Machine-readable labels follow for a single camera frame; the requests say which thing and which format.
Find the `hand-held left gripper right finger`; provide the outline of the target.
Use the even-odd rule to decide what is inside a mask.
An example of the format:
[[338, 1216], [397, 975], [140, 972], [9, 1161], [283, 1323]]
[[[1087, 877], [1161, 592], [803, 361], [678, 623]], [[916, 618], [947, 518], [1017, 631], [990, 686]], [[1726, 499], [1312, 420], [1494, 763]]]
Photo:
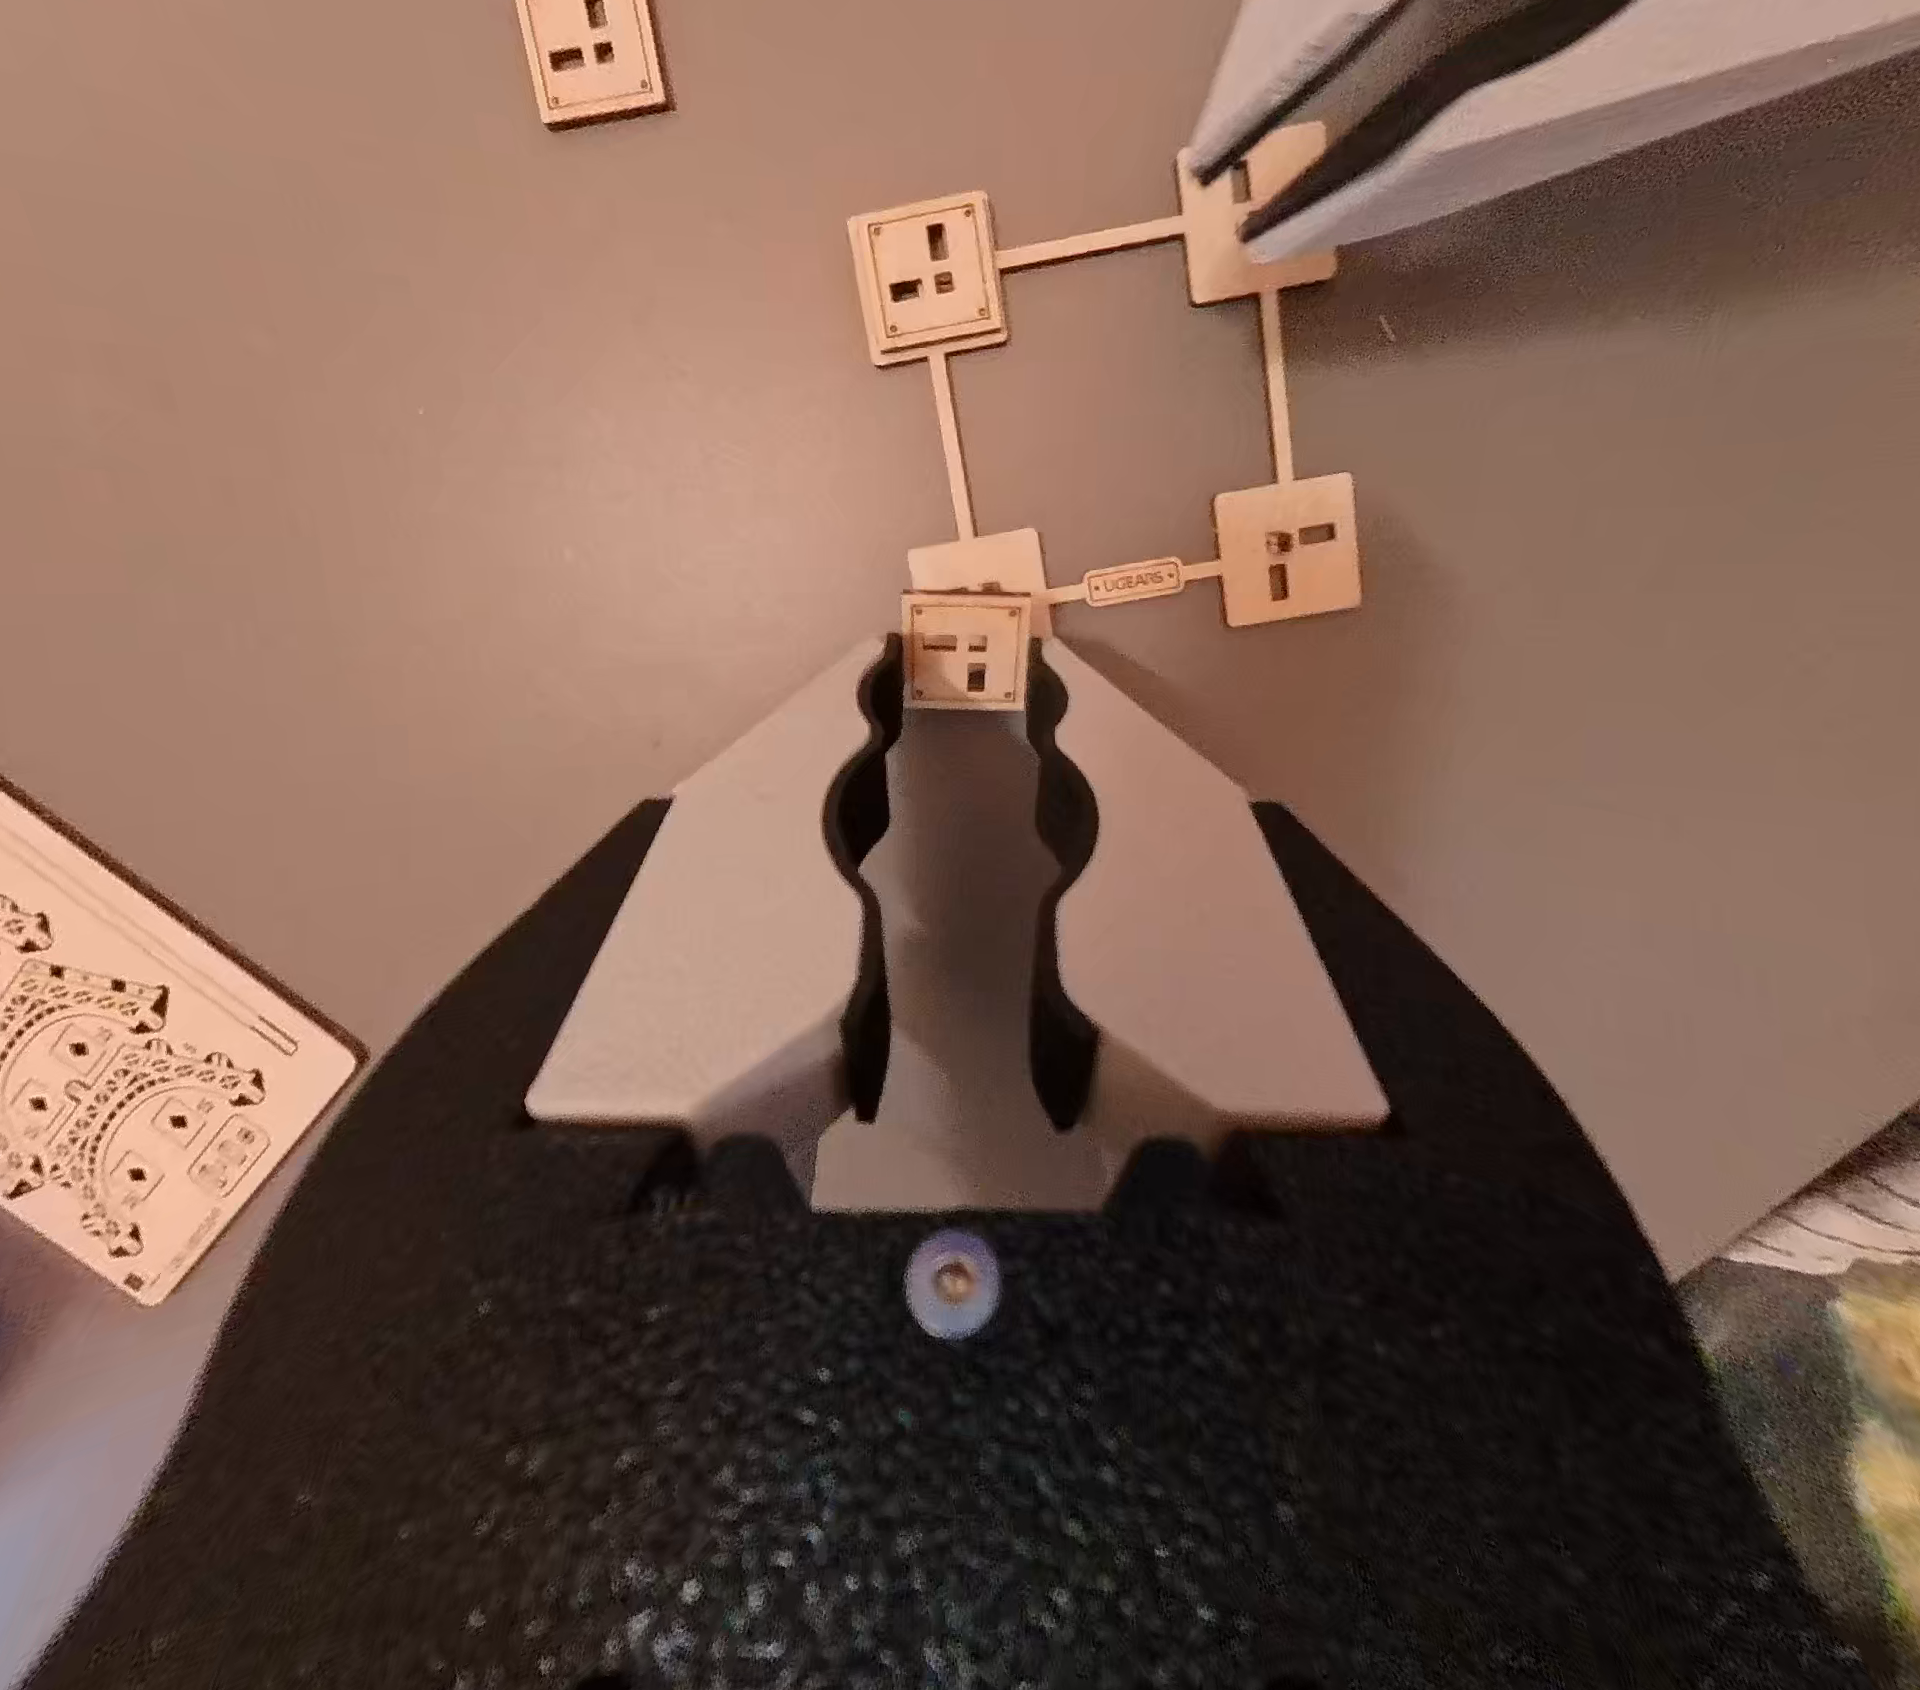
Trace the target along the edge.
[[1384, 1090], [1252, 797], [1061, 638], [1029, 670], [1029, 1070], [1087, 1134], [1370, 1133]]

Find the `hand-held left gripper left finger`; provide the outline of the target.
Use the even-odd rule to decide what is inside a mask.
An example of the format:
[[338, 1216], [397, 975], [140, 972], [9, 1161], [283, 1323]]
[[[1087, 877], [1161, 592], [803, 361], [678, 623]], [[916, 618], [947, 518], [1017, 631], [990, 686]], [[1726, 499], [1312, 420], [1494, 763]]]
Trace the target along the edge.
[[537, 1122], [825, 1133], [892, 1051], [876, 889], [899, 638], [859, 638], [669, 799], [555, 1033]]

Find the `small wooden square tile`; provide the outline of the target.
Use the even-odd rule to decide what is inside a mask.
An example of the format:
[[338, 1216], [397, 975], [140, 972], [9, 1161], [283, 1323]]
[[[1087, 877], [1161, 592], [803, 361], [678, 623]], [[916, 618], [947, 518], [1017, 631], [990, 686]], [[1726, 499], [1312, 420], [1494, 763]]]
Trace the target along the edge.
[[513, 0], [544, 129], [669, 107], [654, 0]]
[[1029, 594], [904, 592], [904, 704], [936, 713], [1020, 713], [1029, 701]]
[[1005, 346], [991, 208], [983, 191], [855, 215], [846, 231], [876, 370]]

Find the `wooden four-square frame piece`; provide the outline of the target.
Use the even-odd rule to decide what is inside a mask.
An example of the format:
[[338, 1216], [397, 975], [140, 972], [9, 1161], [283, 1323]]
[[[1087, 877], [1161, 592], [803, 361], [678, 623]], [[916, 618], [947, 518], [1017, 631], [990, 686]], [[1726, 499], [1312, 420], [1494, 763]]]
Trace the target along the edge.
[[1032, 626], [1038, 637], [1049, 634], [1049, 618], [1057, 607], [1130, 607], [1177, 598], [1198, 583], [1214, 586], [1225, 626], [1323, 618], [1351, 612], [1360, 604], [1356, 482], [1347, 473], [1301, 479], [1293, 469], [1283, 375], [1281, 295], [1329, 283], [1338, 258], [1315, 254], [1283, 266], [1263, 266], [1238, 242], [1238, 223], [1253, 212], [1256, 200], [1277, 197], [1290, 187], [1315, 163], [1323, 148], [1326, 129], [1318, 123], [1290, 126], [1256, 142], [1246, 160], [1211, 185], [1200, 185], [1188, 153], [1180, 153], [1174, 160], [1174, 215], [1021, 246], [1005, 246], [994, 237], [1000, 303], [1008, 277], [1130, 257], [1149, 246], [1177, 246], [1191, 309], [1246, 303], [1256, 312], [1271, 466], [1265, 482], [1211, 497], [1211, 557], [1202, 563], [1177, 557], [1139, 558], [1087, 570], [1066, 586], [1051, 586], [1046, 579], [1038, 528], [978, 528], [950, 393], [950, 361], [962, 355], [929, 355], [892, 370], [925, 370], [929, 377], [947, 469], [953, 542], [908, 552], [911, 592], [1029, 594], [1035, 600]]

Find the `wooden sheet with arch parts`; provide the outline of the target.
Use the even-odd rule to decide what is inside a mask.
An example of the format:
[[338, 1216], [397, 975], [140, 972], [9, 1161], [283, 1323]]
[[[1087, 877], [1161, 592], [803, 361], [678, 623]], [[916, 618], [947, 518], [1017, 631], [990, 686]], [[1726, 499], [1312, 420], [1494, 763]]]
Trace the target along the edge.
[[2, 784], [2, 1231], [156, 1308], [364, 1051]]

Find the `patterned cloth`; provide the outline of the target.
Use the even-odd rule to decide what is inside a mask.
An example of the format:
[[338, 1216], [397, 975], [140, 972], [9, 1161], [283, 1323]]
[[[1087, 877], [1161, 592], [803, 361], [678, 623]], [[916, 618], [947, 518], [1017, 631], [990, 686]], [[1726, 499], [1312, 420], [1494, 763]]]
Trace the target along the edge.
[[1916, 1685], [1916, 1108], [1680, 1281], [1720, 1409], [1876, 1687]]

